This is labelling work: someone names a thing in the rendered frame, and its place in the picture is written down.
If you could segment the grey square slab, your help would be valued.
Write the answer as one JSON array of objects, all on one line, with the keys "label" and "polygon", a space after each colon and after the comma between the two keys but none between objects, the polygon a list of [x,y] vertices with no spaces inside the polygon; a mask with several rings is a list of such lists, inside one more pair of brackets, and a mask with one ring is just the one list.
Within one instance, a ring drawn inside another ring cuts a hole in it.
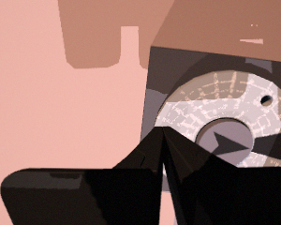
[{"label": "grey square slab", "polygon": [[166,99],[193,78],[213,71],[236,70],[256,74],[281,89],[281,62],[279,61],[151,47],[140,142],[154,128],[157,114]]}]

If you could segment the white round flange plate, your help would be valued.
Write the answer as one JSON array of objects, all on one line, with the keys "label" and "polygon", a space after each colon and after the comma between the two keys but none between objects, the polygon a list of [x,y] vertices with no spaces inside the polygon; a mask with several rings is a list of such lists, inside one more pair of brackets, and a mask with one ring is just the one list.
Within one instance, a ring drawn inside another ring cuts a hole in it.
[{"label": "white round flange plate", "polygon": [[281,166],[281,89],[250,72],[193,78],[166,99],[154,127],[171,127],[195,142],[204,125],[225,117],[242,121],[253,136],[249,155],[236,167]]}]

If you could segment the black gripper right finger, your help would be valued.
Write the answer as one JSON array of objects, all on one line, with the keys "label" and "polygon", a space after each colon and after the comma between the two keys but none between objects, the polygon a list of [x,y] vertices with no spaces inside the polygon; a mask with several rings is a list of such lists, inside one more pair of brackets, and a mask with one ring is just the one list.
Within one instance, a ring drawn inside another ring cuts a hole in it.
[{"label": "black gripper right finger", "polygon": [[256,210],[281,209],[281,166],[236,167],[172,127],[162,128],[178,225],[245,225]]}]

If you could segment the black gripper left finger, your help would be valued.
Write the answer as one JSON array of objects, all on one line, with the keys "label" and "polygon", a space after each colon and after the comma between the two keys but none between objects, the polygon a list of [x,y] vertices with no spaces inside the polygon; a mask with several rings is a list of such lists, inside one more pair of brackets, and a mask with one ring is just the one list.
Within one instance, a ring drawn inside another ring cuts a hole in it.
[{"label": "black gripper left finger", "polygon": [[0,195],[13,225],[159,225],[163,163],[154,127],[111,169],[21,169]]}]

